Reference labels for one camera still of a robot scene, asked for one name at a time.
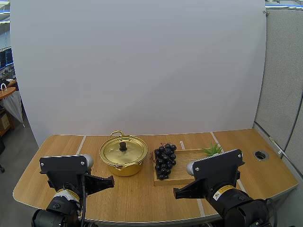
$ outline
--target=wooden table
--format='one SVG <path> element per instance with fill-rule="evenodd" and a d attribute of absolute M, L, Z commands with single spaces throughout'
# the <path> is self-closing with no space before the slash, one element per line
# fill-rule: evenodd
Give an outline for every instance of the wooden table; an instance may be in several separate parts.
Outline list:
<path fill-rule="evenodd" d="M 9 82 L 9 84 L 6 86 L 6 87 L 12 87 L 12 86 L 15 86 L 17 83 L 17 80 L 16 79 L 13 79 L 12 81 Z"/>
<path fill-rule="evenodd" d="M 153 151 L 161 142 L 171 142 L 185 149 L 206 148 L 219 141 L 224 151 L 240 148 L 245 164 L 239 167 L 241 185 L 254 199 L 272 197 L 279 199 L 294 189 L 298 182 L 283 161 L 254 129 L 194 133 L 178 135 L 139 136 Z M 94 158 L 92 175 L 112 175 L 101 160 L 99 150 L 109 136 L 53 135 L 45 140 L 21 176 L 13 196 L 15 200 L 45 209 L 55 190 L 49 188 L 47 176 L 39 173 L 39 159 L 43 156 L 89 154 Z M 253 152 L 264 150 L 269 160 L 258 161 Z M 130 177 L 114 176 L 115 186 L 87 198 L 86 218 L 102 220 L 105 225 L 183 225 L 194 224 L 218 217 L 205 201 L 197 199 L 176 200 L 173 188 L 184 185 L 153 186 L 153 164 L 149 156 L 142 170 Z"/>

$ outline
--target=wooden tray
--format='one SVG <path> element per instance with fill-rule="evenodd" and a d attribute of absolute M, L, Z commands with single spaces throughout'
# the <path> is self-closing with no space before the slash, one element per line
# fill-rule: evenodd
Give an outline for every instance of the wooden tray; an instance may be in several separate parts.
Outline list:
<path fill-rule="evenodd" d="M 155 170 L 156 163 L 153 163 L 153 176 L 154 176 L 154 186 L 162 185 L 175 185 L 175 184 L 189 184 L 192 183 L 195 178 L 189 175 L 186 171 L 186 167 L 189 162 L 195 161 L 197 159 L 202 159 L 208 157 L 204 151 L 199 149 L 187 149 L 187 150 L 175 150 L 176 165 L 171 169 L 169 174 L 169 179 L 160 180 L 157 177 Z M 155 153 L 152 153 L 153 160 L 156 160 Z"/>

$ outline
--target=small succulent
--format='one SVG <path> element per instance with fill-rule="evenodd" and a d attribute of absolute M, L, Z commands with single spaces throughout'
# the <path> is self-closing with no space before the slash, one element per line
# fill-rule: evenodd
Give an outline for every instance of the small succulent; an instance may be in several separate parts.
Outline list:
<path fill-rule="evenodd" d="M 216 143 L 214 146 L 213 144 L 210 142 L 210 148 L 203 148 L 204 152 L 206 153 L 207 156 L 213 156 L 215 154 L 219 154 L 222 150 L 222 147 L 217 147 L 218 143 Z"/>

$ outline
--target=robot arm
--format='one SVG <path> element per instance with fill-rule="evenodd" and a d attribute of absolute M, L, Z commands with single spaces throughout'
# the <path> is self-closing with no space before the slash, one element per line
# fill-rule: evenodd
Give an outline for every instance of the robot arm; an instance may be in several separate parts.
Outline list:
<path fill-rule="evenodd" d="M 242 157 L 241 150 L 237 149 L 191 162 L 187 172 L 195 177 L 195 181 L 184 188 L 174 188 L 176 199 L 204 198 L 222 217 L 222 220 L 205 223 L 205 227 L 271 226 L 267 200 L 253 200 L 235 188 L 240 178 L 238 167 L 244 164 Z"/>

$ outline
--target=white paper backdrop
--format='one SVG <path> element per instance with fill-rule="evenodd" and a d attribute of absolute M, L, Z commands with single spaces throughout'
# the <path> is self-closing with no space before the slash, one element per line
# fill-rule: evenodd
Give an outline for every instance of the white paper backdrop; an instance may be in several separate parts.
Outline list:
<path fill-rule="evenodd" d="M 263 10 L 263 0 L 14 0 L 12 52 L 38 145 L 251 128 Z"/>

